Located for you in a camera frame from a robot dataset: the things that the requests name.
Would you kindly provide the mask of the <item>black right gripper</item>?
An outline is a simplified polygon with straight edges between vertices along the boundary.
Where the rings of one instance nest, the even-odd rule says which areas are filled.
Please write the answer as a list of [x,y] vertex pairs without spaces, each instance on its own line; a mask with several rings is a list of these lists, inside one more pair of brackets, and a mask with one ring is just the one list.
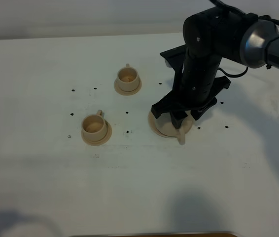
[[189,111],[198,120],[206,110],[217,103],[216,96],[230,86],[226,76],[216,77],[222,57],[210,54],[195,57],[189,54],[187,46],[182,45],[160,53],[174,69],[172,90],[159,102],[152,105],[155,118],[171,113],[171,122],[175,129],[181,128]]

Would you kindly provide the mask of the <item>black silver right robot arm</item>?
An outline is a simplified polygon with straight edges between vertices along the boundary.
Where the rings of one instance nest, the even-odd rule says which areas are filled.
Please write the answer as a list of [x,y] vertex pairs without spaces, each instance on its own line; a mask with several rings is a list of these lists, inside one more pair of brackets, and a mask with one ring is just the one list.
[[219,0],[213,8],[188,17],[183,24],[185,44],[161,53],[174,69],[172,90],[152,105],[156,119],[170,114],[175,128],[191,115],[198,120],[230,86],[231,75],[217,77],[223,58],[247,69],[279,69],[279,20],[244,13]]

